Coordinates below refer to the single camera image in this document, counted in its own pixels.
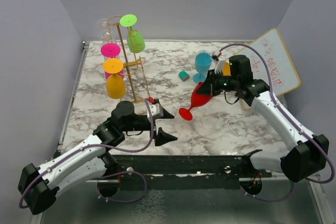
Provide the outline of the red wine glass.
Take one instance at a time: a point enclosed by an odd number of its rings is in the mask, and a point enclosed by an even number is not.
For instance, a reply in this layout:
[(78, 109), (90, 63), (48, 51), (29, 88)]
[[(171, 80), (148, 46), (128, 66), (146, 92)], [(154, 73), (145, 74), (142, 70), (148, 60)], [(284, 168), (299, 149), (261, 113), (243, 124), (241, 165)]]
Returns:
[(196, 93), (196, 91), (202, 84), (203, 82), (199, 82), (197, 86), (194, 88), (193, 93), (191, 95), (191, 106), (188, 109), (186, 108), (179, 109), (179, 115), (187, 121), (191, 121), (193, 119), (191, 109), (204, 106), (212, 99), (212, 96)]

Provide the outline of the blue wine glass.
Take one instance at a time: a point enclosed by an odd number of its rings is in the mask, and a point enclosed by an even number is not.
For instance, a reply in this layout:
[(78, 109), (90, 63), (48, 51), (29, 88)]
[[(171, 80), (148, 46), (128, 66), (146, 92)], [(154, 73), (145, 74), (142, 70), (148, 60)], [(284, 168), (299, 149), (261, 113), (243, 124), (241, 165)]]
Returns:
[(193, 75), (193, 81), (198, 84), (204, 82), (210, 66), (212, 64), (211, 56), (208, 53), (200, 53), (195, 58), (195, 70), (196, 74)]

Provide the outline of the orange wine glass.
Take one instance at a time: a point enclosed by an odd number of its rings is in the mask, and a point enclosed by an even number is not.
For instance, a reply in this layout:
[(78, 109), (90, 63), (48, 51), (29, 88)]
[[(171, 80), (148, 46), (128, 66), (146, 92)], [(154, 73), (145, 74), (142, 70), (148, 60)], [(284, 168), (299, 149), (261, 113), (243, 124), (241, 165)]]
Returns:
[(106, 80), (107, 96), (112, 99), (122, 98), (126, 93), (124, 80), (120, 76), (123, 62), (117, 58), (110, 58), (103, 63), (103, 69), (110, 74)]
[(223, 67), (223, 75), (230, 76), (230, 64), (226, 63)]

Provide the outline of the gold wire glass rack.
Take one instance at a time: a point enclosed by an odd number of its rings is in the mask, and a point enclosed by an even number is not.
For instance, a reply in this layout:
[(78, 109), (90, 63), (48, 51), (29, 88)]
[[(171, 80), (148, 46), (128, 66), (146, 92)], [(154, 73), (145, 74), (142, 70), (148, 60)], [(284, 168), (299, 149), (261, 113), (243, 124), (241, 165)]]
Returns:
[(106, 43), (115, 42), (121, 48), (119, 56), (123, 62), (123, 70), (120, 76), (124, 80), (126, 93), (122, 98), (115, 100), (126, 99), (132, 103), (141, 103), (150, 96), (143, 69), (145, 58), (130, 51), (127, 43), (128, 29), (120, 25), (121, 17), (121, 15), (115, 15), (108, 18), (111, 26), (107, 31), (111, 33), (112, 40), (105, 41)]

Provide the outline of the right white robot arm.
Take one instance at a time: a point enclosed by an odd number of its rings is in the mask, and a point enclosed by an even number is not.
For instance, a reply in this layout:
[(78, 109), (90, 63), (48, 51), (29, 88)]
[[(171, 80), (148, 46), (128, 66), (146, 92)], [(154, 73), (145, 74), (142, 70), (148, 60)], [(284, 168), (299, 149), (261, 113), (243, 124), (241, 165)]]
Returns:
[(283, 173), (296, 183), (324, 169), (329, 140), (323, 134), (315, 135), (304, 127), (275, 98), (264, 80), (254, 79), (250, 60), (245, 55), (230, 57), (229, 65), (230, 76), (208, 71), (196, 94), (214, 97), (223, 91), (234, 91), (236, 97), (266, 119), (288, 150), (278, 154), (257, 151), (241, 164), (242, 173), (254, 177), (260, 170), (270, 170)]

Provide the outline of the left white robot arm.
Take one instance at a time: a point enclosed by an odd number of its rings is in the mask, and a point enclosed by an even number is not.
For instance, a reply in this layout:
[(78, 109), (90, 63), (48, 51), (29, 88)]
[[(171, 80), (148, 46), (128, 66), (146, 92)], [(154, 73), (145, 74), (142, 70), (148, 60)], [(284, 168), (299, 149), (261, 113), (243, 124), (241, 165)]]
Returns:
[[(158, 99), (145, 100), (147, 113), (135, 113), (133, 103), (121, 101), (109, 118), (101, 123), (86, 139), (57, 158), (39, 166), (26, 165), (20, 175), (18, 191), (21, 194), (19, 207), (29, 208), (33, 215), (48, 209), (57, 197), (71, 186), (91, 179), (121, 180), (124, 174), (135, 174), (129, 168), (122, 168), (109, 153), (116, 150), (126, 153), (139, 153), (151, 143), (161, 146), (177, 138), (157, 128), (157, 119), (173, 119), (174, 116), (163, 108)], [(148, 143), (137, 150), (119, 148), (129, 132), (148, 131)]]

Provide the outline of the green wine glass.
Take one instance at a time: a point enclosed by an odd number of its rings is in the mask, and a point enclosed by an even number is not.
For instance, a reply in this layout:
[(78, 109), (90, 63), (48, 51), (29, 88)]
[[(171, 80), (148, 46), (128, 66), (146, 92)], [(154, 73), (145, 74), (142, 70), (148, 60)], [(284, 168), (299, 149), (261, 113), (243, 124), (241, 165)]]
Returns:
[(138, 19), (133, 14), (121, 17), (120, 25), (128, 29), (127, 43), (132, 53), (138, 54), (145, 49), (145, 42), (140, 32), (133, 28)]

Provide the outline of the pink wine glass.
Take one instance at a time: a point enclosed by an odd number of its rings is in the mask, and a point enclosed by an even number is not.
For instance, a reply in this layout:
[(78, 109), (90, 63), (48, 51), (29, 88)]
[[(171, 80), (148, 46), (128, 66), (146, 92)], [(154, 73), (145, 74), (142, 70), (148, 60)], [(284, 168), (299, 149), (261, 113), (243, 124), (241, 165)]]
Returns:
[(105, 61), (108, 59), (112, 59), (112, 58), (121, 60), (119, 56), (121, 52), (121, 48), (115, 42), (109, 42), (109, 43), (104, 44), (101, 47), (100, 52), (103, 55)]

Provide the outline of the clear wine glass lower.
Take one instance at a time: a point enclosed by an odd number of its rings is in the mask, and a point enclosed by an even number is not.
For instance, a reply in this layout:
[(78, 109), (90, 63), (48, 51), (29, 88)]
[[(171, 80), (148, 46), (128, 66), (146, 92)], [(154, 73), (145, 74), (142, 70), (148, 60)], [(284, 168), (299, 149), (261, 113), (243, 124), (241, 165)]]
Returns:
[(111, 41), (112, 40), (112, 35), (109, 31), (101, 31), (99, 33), (99, 37), (102, 41)]

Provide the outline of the clear wine glass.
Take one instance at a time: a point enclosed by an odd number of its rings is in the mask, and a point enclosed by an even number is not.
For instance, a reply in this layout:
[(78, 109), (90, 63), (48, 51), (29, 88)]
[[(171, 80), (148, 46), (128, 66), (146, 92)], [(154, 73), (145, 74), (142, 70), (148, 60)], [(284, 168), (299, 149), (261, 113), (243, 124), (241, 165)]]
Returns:
[(99, 33), (99, 37), (102, 41), (111, 41), (112, 40), (112, 35), (109, 31), (101, 31)]
[(111, 26), (111, 24), (109, 23), (108, 18), (102, 18), (102, 19), (97, 21), (96, 26), (99, 29), (105, 30), (105, 29), (108, 29)]

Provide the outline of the clear wine glass upper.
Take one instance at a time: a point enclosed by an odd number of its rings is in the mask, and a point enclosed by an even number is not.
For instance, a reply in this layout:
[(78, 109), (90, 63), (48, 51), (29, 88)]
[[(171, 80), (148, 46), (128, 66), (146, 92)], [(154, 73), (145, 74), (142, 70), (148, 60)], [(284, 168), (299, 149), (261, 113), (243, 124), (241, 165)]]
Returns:
[(102, 19), (97, 21), (96, 26), (99, 29), (105, 30), (105, 29), (108, 29), (111, 26), (111, 24), (109, 23), (108, 18), (102, 18)]

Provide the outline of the green grey eraser block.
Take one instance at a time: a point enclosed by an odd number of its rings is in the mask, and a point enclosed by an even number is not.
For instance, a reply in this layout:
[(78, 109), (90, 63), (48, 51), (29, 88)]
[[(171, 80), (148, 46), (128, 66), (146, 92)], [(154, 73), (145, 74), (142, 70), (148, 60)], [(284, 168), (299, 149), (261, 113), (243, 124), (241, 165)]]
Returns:
[(179, 78), (182, 80), (182, 81), (186, 81), (190, 78), (189, 74), (185, 71), (181, 71), (178, 73), (178, 76)]

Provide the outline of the blue white round jar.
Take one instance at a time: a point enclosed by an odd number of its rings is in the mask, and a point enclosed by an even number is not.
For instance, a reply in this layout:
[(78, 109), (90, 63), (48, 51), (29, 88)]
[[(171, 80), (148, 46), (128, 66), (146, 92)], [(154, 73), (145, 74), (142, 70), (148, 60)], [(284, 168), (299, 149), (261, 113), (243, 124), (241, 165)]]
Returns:
[(199, 54), (209, 54), (209, 52), (207, 50), (200, 50), (198, 53)]

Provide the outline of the yellow framed whiteboard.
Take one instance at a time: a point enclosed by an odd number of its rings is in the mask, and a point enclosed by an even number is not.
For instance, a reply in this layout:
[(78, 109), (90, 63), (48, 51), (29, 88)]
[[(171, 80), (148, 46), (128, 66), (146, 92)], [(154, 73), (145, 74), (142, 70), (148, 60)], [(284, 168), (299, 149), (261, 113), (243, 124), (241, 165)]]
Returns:
[[(277, 28), (264, 33), (250, 46), (258, 51), (266, 62), (273, 92), (277, 97), (297, 89), (301, 85), (299, 75)], [(269, 83), (265, 66), (256, 53), (244, 48), (237, 55), (245, 55), (249, 58), (254, 79), (263, 79), (267, 84)]]

